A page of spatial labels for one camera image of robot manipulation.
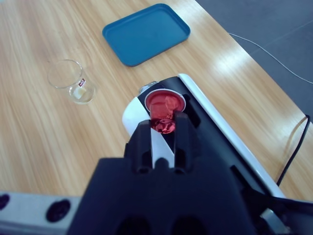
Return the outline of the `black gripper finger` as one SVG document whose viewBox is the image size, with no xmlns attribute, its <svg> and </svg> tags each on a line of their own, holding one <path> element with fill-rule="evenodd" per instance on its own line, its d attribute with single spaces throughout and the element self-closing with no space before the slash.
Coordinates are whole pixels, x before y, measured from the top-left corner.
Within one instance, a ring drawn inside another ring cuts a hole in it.
<svg viewBox="0 0 313 235">
<path fill-rule="evenodd" d="M 186 113 L 175 112 L 175 168 L 191 169 L 194 158 L 194 128 Z"/>
<path fill-rule="evenodd" d="M 124 158 L 131 161 L 133 173 L 149 173 L 153 168 L 150 120 L 140 122 L 125 145 Z"/>
</svg>

